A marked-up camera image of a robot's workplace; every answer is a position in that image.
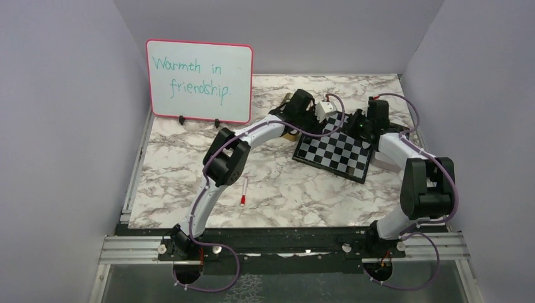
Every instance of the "white wall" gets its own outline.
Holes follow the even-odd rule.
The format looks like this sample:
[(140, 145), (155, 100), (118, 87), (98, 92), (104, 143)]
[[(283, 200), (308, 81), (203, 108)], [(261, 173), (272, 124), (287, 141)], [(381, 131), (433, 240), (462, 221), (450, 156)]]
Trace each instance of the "white wall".
[(0, 3), (0, 302), (86, 302), (148, 110), (111, 0)]
[(255, 73), (402, 73), (443, 0), (114, 0), (148, 39), (249, 44)]
[(532, 302), (535, 1), (445, 0), (402, 78), (427, 147), (451, 157), (485, 302)]

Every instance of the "marble surface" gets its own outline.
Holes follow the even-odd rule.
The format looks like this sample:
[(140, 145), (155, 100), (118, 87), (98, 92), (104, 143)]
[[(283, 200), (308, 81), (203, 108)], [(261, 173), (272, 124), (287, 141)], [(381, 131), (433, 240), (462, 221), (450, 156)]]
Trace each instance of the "marble surface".
[[(255, 76), (252, 122), (266, 116), (288, 92), (298, 88), (322, 100), (339, 95), (348, 113), (365, 109), (368, 96), (402, 93), (396, 75), (377, 76)], [(403, 100), (390, 103), (392, 122), (412, 126)], [(226, 125), (239, 129), (241, 125)], [(202, 159), (217, 130), (209, 122), (156, 117), (129, 228), (170, 228), (186, 214), (201, 182)], [(243, 176), (222, 195), (207, 227), (324, 227), (368, 225), (399, 203), (401, 174), (373, 165), (359, 184), (291, 159), (297, 142), (271, 140), (249, 155), (247, 203), (240, 207)]]

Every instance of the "checkered pattern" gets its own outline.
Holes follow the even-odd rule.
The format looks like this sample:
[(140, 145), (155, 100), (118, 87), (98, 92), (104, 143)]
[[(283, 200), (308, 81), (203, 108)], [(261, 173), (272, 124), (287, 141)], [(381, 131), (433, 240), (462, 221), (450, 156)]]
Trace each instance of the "checkered pattern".
[[(340, 112), (335, 117), (331, 116), (327, 120), (323, 133), (332, 131), (339, 124), (341, 116)], [(368, 143), (355, 141), (355, 139), (340, 132), (321, 138), (301, 135), (293, 159), (364, 183), (372, 157), (371, 150), (365, 149), (368, 147)]]

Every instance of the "marker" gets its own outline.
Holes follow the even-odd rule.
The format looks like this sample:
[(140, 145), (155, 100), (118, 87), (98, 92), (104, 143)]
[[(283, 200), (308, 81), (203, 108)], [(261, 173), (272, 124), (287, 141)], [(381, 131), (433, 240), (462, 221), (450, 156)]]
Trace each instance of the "marker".
[(244, 190), (242, 191), (242, 201), (240, 202), (240, 206), (245, 206), (245, 192), (247, 191), (247, 180), (248, 178), (245, 177)]

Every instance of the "white robotic arm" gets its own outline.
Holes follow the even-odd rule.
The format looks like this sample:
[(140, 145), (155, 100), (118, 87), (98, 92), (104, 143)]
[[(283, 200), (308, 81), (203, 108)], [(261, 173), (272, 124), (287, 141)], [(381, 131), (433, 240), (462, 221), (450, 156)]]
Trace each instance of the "white robotic arm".
[[(272, 110), (263, 120), (235, 133), (228, 129), (220, 131), (204, 158), (206, 179), (201, 181), (188, 215), (179, 223), (181, 235), (176, 239), (184, 242), (203, 234), (215, 203), (222, 192), (240, 177), (251, 150), (284, 135), (290, 130), (289, 125), (311, 132), (320, 131), (326, 116), (336, 112), (336, 107), (330, 102), (310, 106), (311, 102), (314, 99), (309, 93), (298, 90), (283, 109), (278, 107)], [(371, 238), (370, 245), (382, 245), (385, 241), (391, 245), (400, 232), (417, 221), (447, 215), (453, 207), (451, 187), (442, 173), (427, 157), (407, 145), (397, 131), (390, 133), (392, 125), (388, 120), (388, 103), (370, 100), (367, 116), (358, 110), (350, 115), (342, 129), (348, 136), (370, 143), (376, 152), (388, 156), (405, 170), (400, 205), (370, 226), (367, 232), (367, 237), (369, 235)], [(233, 150), (232, 155), (221, 152), (225, 147)], [(436, 159), (453, 177), (451, 160)], [(427, 179), (435, 182), (436, 186), (427, 187)]]
[[(267, 115), (264, 119), (236, 131), (235, 136), (240, 136), (242, 142), (249, 144), (250, 149), (253, 150), (257, 146), (264, 144), (265, 142), (279, 138), (283, 135), (285, 131), (285, 125), (280, 124), (281, 119), (274, 115)], [(189, 236), (189, 221), (190, 217), (193, 216), (193, 224), (191, 227), (193, 237), (199, 237), (203, 234), (206, 221), (214, 208), (217, 200), (223, 193), (223, 191), (228, 187), (227, 185), (216, 186), (216, 182), (208, 177), (208, 188), (206, 188), (206, 181), (203, 178), (201, 180), (201, 185), (197, 190), (197, 195), (195, 201), (197, 202), (197, 207), (193, 211), (194, 203), (192, 203), (188, 210), (188, 215), (179, 223), (182, 231)]]

